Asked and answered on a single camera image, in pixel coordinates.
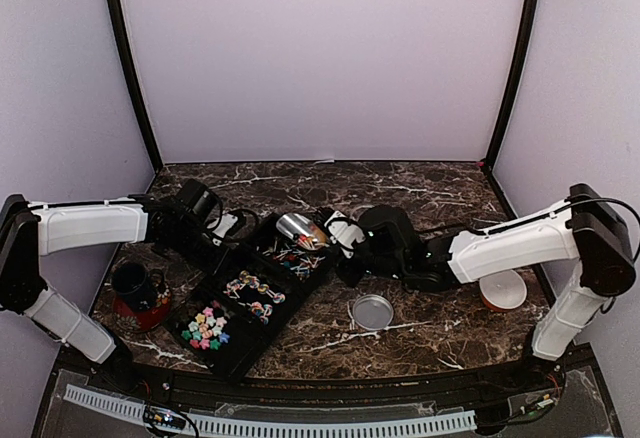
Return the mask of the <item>silver jar lid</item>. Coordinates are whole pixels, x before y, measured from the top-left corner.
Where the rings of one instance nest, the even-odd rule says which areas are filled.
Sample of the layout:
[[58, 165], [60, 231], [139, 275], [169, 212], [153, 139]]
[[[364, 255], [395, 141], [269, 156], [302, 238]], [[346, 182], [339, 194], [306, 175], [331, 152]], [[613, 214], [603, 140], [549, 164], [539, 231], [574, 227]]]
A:
[[389, 326], [394, 318], [391, 303], [380, 295], [368, 294], [356, 299], [351, 308], [355, 323], [368, 330], [378, 331]]

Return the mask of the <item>black bin with lollipops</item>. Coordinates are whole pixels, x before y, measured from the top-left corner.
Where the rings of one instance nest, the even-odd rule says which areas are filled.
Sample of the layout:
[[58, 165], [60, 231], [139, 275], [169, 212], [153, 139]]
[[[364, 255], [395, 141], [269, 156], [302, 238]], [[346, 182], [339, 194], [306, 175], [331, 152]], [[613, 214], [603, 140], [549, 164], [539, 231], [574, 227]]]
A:
[[250, 236], [246, 246], [310, 294], [325, 281], [334, 264], [334, 254], [328, 246], [308, 249], [300, 243], [301, 238], [311, 236], [307, 223], [313, 225], [298, 213], [271, 214]]

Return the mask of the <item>black bin with small candies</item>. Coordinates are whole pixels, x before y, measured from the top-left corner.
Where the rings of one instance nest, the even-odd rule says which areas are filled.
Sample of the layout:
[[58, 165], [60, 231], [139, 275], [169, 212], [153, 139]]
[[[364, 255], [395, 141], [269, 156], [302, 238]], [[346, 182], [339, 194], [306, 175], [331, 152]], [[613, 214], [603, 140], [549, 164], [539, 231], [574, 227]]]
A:
[[285, 328], [307, 298], [294, 278], [253, 256], [226, 256], [212, 280], [214, 294], [269, 339]]

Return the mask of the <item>silver metal scoop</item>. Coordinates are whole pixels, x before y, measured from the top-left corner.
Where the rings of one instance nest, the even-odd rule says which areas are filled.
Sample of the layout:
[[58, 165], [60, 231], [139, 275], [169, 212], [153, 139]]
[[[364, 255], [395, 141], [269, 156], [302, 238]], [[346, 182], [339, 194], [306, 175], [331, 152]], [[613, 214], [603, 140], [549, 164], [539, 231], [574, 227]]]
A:
[[319, 251], [329, 245], [322, 229], [298, 213], [283, 214], [276, 221], [276, 229], [296, 246], [307, 251]]

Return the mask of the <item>black bin with flower candies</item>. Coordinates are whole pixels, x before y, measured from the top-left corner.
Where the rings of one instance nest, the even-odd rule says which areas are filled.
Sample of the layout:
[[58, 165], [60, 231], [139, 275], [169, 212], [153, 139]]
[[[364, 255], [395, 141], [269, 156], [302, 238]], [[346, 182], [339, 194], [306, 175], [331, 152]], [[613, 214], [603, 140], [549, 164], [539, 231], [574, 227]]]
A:
[[241, 382], [269, 344], [260, 325], [224, 296], [189, 297], [169, 314], [165, 328], [227, 383]]

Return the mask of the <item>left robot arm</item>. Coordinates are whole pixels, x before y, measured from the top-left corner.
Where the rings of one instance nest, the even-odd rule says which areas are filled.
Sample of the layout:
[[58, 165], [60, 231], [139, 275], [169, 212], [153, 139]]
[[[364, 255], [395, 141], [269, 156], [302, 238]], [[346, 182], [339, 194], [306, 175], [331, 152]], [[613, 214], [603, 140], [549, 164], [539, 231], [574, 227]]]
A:
[[126, 346], [64, 296], [48, 277], [47, 264], [83, 251], [94, 254], [124, 244], [150, 244], [207, 270], [239, 224], [233, 212], [211, 218], [214, 206], [208, 197], [190, 206], [176, 198], [143, 194], [71, 203], [29, 201], [12, 194], [1, 206], [1, 308], [103, 365], [103, 379], [120, 394], [134, 393], [141, 373], [119, 356]]

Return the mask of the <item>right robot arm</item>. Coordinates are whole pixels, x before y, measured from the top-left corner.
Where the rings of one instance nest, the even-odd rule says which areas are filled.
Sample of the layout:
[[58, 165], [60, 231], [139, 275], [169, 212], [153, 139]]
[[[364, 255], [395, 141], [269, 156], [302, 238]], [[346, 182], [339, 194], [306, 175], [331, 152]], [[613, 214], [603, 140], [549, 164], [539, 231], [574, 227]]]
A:
[[579, 183], [565, 199], [528, 216], [483, 229], [442, 227], [429, 239], [421, 239], [404, 209], [389, 205], [356, 220], [333, 214], [324, 226], [346, 255], [339, 275], [349, 285], [372, 274], [440, 293], [500, 272], [574, 261], [563, 291], [531, 333], [530, 354], [511, 368], [511, 384], [530, 392], [547, 378], [548, 361], [558, 360], [605, 303], [636, 281], [639, 248], [615, 210], [623, 204]]

